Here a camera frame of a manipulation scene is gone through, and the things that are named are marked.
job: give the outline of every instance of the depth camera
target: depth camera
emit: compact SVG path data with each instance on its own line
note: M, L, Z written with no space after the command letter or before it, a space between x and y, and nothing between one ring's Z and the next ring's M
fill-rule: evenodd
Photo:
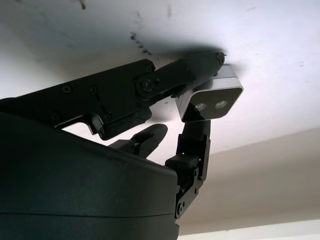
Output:
M243 92L231 65L216 76L175 99L182 122L218 119L226 115Z

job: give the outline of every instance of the mark on ceiling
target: mark on ceiling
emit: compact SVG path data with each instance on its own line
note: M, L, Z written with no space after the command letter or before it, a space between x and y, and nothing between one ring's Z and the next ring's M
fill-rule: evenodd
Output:
M44 20L49 21L48 16L47 16L43 11L39 11L39 15L40 15Z
M135 32L131 32L130 39L134 41L135 44L139 45L138 48L142 49L143 54L152 55L152 53L144 47L143 43L137 39L137 34Z
M144 28L144 18L142 17L139 11L135 11L135 20L133 21L134 24L137 25L138 30L142 30Z
M166 7L166 16L168 18L172 17L172 9L171 9L171 5L170 4L168 4L168 6Z
M49 59L48 57L34 58L34 60L35 60L37 63L45 62L45 61L48 60L48 59Z
M87 4L86 4L85 0L79 0L79 2L81 4L82 10L85 10L87 8Z
M75 46L74 46L72 43L67 43L65 46L66 46L67 48L69 48L69 49L72 49L72 50L75 50L75 49L76 49Z
M256 6L249 7L249 8L246 10L246 12L250 12L250 11L252 11L252 10L255 10L256 8L257 8Z

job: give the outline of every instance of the bolt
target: bolt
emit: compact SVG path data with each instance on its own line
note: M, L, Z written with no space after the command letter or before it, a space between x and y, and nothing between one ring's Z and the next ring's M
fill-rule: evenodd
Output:
M154 70L154 68L153 68L151 65L146 65L146 66L145 66L145 70L146 70L148 73L151 73L151 72Z
M183 210L184 210L183 204L182 204L182 203L179 203L179 205L178 205L178 211L177 211L178 215L181 215Z
M92 96L97 95L97 87L94 86L94 85L89 86L89 94L92 95Z
M105 115L103 115L103 120L107 123L111 121L111 114L110 113L106 113Z
M60 119L59 113L57 113L57 112L52 112L52 113L50 114L50 120L51 120L51 121L56 122L56 121L59 121L59 119Z
M141 81L141 87L145 92L151 92L154 89L154 82L150 79L144 79Z
M154 80L155 85L158 85L159 83L160 83L160 79L157 78L156 80Z
M63 85L61 89L65 94L71 93L71 87L69 85Z

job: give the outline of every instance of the camera lens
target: camera lens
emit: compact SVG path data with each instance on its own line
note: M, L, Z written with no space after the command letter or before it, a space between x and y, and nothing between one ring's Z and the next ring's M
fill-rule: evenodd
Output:
M224 108L225 106L227 106L228 102L227 101L220 101L218 102L214 107L216 109L222 109Z
M201 110L203 110L203 109L205 109L206 108L206 104L205 103L199 103L199 104L197 104L197 105L195 105L195 109L196 110L198 110L198 111L201 111Z

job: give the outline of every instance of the black robotic arm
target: black robotic arm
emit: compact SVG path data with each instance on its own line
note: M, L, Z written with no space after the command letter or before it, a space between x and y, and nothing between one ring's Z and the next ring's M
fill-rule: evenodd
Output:
M0 101L1 239L176 239L175 220L207 176L210 120L185 123L165 166L145 158L155 124L109 147L64 131L82 122L102 140L145 123L149 107L215 75L221 52L158 70L147 59Z

